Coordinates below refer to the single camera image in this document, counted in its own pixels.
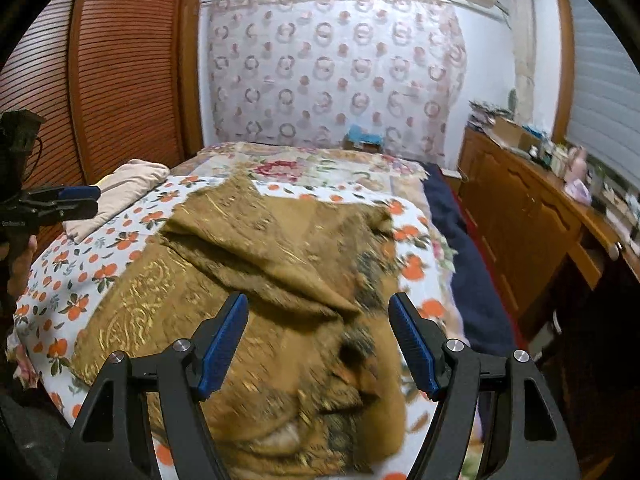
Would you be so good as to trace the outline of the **person's left hand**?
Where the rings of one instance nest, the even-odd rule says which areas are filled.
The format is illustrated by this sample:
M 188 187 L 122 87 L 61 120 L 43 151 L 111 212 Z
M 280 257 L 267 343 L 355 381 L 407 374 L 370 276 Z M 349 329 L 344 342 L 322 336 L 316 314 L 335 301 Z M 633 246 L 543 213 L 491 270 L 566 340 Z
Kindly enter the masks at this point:
M 8 291 L 9 296 L 13 299 L 17 299 L 25 291 L 29 278 L 30 267 L 32 266 L 32 260 L 34 260 L 37 248 L 37 237 L 35 235 L 31 235 L 28 239 L 26 248 L 11 264 L 6 290 Z

